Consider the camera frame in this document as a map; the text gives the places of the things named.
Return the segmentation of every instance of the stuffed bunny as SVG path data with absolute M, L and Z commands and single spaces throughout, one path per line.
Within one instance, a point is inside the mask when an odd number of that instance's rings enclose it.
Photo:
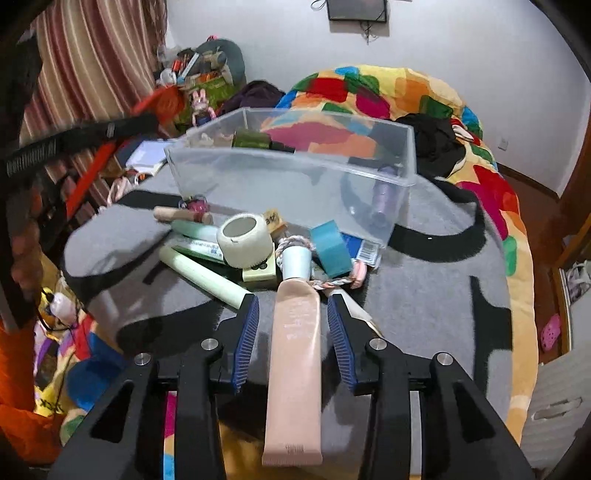
M 216 112 L 209 106 L 204 89 L 195 90 L 192 94 L 191 106 L 193 108 L 193 126 L 200 127 L 215 119 Z

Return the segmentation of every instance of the rope toy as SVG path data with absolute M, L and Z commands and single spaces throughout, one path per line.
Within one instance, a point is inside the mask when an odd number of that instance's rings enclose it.
M 291 235 L 280 239 L 279 245 L 275 250 L 275 259 L 277 266 L 280 269 L 282 269 L 283 266 L 283 251 L 287 247 L 293 247 L 295 245 L 299 247 L 306 247 L 311 252 L 316 250 L 312 242 L 310 242 L 310 240 L 305 236 Z M 310 285 L 312 285 L 315 290 L 328 290 L 330 288 L 341 287 L 347 284 L 351 284 L 351 288 L 359 288 L 361 285 L 363 285 L 368 268 L 367 265 L 361 260 L 351 260 L 351 262 L 353 263 L 353 268 L 351 269 L 348 277 L 337 278 L 330 281 L 310 280 Z

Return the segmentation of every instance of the baseboard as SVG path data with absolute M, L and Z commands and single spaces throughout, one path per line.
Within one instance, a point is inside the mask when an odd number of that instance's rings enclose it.
M 546 185 L 542 185 L 539 181 L 531 179 L 527 175 L 523 175 L 522 173 L 518 172 L 517 170 L 513 170 L 513 168 L 507 167 L 506 165 L 503 165 L 498 162 L 496 164 L 498 165 L 499 172 L 502 175 L 506 175 L 507 177 L 511 177 L 513 179 L 522 181 L 523 183 L 529 185 L 533 189 L 536 189 L 539 192 L 542 192 L 543 194 L 547 195 L 548 197 L 553 198 L 554 200 L 556 200 L 558 202 L 558 200 L 559 200 L 558 194 L 554 190 L 548 188 Z

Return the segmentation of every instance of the light green tube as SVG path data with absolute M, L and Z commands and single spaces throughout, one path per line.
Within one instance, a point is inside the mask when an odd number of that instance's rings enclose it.
M 160 248 L 159 256 L 160 260 L 174 271 L 227 303 L 230 307 L 240 308 L 244 295 L 250 293 L 240 285 L 212 272 L 170 247 Z
M 218 228 L 216 226 L 188 222 L 186 220 L 173 220 L 170 226 L 173 232 L 180 233 L 181 235 L 205 242 L 217 243 Z

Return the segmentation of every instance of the red striped curtain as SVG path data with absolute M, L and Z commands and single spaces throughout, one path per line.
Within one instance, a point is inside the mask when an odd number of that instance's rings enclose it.
M 56 0 L 32 27 L 43 69 L 25 111 L 22 144 L 80 121 L 121 117 L 154 90 L 165 0 Z M 70 166 L 82 174 L 92 155 L 83 152 L 48 172 L 54 181 Z M 108 191 L 99 180 L 90 193 L 104 204 Z

